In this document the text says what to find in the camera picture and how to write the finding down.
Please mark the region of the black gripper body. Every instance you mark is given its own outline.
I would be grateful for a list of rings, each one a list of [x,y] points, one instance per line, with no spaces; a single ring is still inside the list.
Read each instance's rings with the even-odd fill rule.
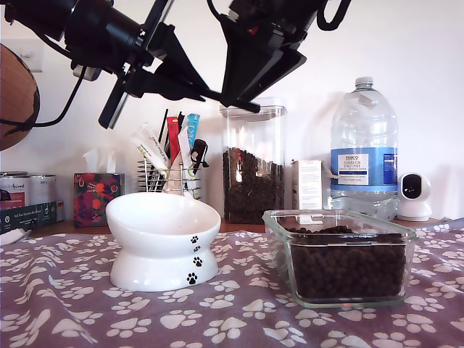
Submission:
[[[96,63],[116,74],[117,81],[99,117],[99,124],[113,129],[129,96],[142,97],[144,81],[154,57],[148,45],[157,26],[167,17],[171,1],[155,1],[145,22],[138,24],[113,7],[112,1],[87,1],[85,19],[96,49]]]

